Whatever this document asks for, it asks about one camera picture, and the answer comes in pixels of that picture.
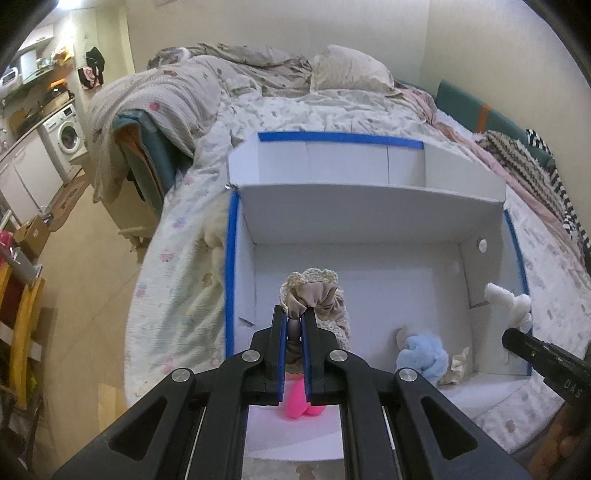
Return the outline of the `cream lace scrunchie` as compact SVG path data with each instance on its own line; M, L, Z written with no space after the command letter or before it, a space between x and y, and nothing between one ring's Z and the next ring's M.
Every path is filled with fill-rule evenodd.
M349 350L351 318L335 271L308 268L304 272L291 273L280 287L280 305L287 317L294 319L311 308L318 328L332 332L339 347Z

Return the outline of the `cream fluffy plush toy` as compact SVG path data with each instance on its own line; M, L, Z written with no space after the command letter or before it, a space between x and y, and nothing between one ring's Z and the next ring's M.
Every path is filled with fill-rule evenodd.
M228 228L228 208L219 204L211 208L202 224L202 237L211 249L211 273L219 283L224 276L226 229Z

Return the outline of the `white blue cardboard box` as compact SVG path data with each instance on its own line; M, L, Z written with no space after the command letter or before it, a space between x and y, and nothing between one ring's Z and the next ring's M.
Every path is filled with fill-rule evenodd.
M491 283L528 290L499 176L417 140L266 132L229 154L228 177L226 353L270 326L290 273L318 267L338 274L351 349L370 366L394 371L406 329L466 355L443 392L469 417L527 383L501 342L510 310L485 297Z

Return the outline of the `beige quilt over chair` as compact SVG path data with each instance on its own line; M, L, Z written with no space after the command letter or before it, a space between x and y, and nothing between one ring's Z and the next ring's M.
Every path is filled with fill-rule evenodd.
M226 60L196 56L122 77L95 94L86 110L87 149L95 163L94 200L114 201L129 170L115 149L117 116L146 114L177 149L193 157L197 140L215 122L224 80L234 73Z

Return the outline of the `yellow wooden chair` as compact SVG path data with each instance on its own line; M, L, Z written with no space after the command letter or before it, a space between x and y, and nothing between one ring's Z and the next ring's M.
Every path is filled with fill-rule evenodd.
M17 408L26 410L29 401L29 361L41 361L42 346L34 341L41 310L41 298L45 287L43 278L36 278L31 285L21 283L22 293L18 298L18 308L14 325L1 322L1 342L10 351L8 362L7 389L14 395Z

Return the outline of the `light blue plush toy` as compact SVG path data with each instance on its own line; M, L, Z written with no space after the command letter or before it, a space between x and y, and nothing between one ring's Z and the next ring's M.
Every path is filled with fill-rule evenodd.
M407 327L396 333L399 350L396 360L398 370L411 368L436 386L449 367L449 354L440 337L430 334L410 334Z

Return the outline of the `white plush toy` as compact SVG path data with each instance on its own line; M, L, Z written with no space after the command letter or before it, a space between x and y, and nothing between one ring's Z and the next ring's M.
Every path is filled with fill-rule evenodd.
M528 294L514 295L511 291L489 282L484 289L485 300L507 314L507 326L528 333L533 327L532 299Z

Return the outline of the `beige scrunchie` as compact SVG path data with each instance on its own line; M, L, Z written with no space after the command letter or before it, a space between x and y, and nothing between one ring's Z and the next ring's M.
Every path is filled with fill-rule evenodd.
M344 291L337 284L321 281L291 286L284 284L280 290L280 304L287 314L286 362L290 374L304 370L300 319L308 308L314 310L318 328L334 334L341 349L349 349L349 312L346 310Z

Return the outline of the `striped black white cloth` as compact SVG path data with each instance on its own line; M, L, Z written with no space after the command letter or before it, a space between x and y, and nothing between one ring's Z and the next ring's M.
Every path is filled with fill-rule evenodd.
M562 183L555 159L542 137L532 129L524 139L487 130L477 144L488 151L536 200L558 220L590 272L590 238Z

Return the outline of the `patterned white bed blanket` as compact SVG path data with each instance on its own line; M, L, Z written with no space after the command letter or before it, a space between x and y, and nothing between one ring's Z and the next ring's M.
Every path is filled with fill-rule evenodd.
M414 87L391 94L324 90L266 96L254 87L221 96L215 122L197 143L197 162L176 182L148 248L131 302L125 337L124 392L136 402L176 367L200 372L221 362L224 286L211 273L202 224L212 207L229 205L222 189L231 148L253 132L320 129L331 133L394 133L457 153L465 161L471 136ZM509 191L508 209L525 250L534 327L542 339L571 353L590 345L590 277L566 232L537 213L536 200Z

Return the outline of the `cardboard box on floor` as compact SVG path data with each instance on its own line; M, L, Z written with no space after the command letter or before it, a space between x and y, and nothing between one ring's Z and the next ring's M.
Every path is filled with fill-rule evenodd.
M14 233L14 240L29 260L35 260L41 255L49 235L42 217L35 215Z

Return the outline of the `green headboard cushion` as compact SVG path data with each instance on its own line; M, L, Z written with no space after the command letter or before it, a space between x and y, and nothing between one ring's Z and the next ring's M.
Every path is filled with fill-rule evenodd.
M435 97L437 107L474 133L498 131L519 140L538 164L551 171L556 167L548 145L535 130L523 129L472 94L442 80Z

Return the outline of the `beige pillow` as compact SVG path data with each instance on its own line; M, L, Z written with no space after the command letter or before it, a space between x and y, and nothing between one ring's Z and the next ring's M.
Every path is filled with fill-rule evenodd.
M364 90L391 94L396 82L388 68L362 51L329 45L311 62L311 90Z

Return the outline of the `white washing machine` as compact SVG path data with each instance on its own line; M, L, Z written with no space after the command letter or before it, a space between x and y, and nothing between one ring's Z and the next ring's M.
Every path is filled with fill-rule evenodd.
M81 169L78 158L87 154L85 135L74 103L62 106L47 117L38 130L58 173L69 182Z

